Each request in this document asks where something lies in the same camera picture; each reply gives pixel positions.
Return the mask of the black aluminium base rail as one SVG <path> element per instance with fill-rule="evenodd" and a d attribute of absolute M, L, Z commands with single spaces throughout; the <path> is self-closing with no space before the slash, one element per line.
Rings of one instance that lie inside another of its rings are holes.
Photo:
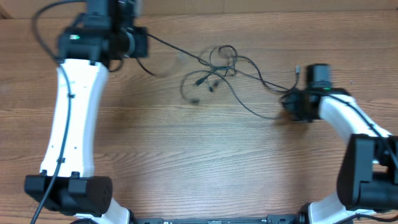
<path fill-rule="evenodd" d="M 307 212 L 296 214 L 270 214 L 266 217 L 241 218 L 137 218 L 133 217 L 130 224 L 309 224 Z"/>

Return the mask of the cardboard back wall panel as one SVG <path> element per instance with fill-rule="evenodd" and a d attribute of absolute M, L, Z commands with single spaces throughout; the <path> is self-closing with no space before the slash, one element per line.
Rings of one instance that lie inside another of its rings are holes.
<path fill-rule="evenodd" d="M 1 0 L 1 16 L 29 19 L 40 8 L 57 1 Z M 145 0 L 141 15 L 232 14 L 255 12 L 370 11 L 397 9 L 397 0 Z M 84 3 L 55 6 L 44 17 L 73 17 Z"/>

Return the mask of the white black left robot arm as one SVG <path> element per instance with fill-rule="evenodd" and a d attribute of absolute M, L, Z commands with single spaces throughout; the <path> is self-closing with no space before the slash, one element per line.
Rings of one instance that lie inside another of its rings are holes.
<path fill-rule="evenodd" d="M 111 179 L 95 175 L 93 144 L 111 61 L 148 55 L 147 29 L 134 25 L 140 13 L 140 1 L 87 1 L 60 34 L 50 54 L 58 81 L 49 145 L 39 173 L 24 183 L 39 208 L 77 223 L 134 223 L 113 198 Z"/>

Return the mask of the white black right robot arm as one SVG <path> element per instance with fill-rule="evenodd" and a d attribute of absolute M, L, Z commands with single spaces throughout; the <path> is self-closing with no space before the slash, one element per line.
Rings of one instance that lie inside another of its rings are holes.
<path fill-rule="evenodd" d="M 279 223 L 353 223 L 369 219 L 382 223 L 397 217 L 379 214 L 397 210 L 397 136 L 375 123 L 343 88 L 335 88 L 328 64 L 306 67 L 306 87 L 293 88 L 280 103 L 293 121 L 324 120 L 346 144 L 336 190 L 304 205 L 297 215 Z"/>

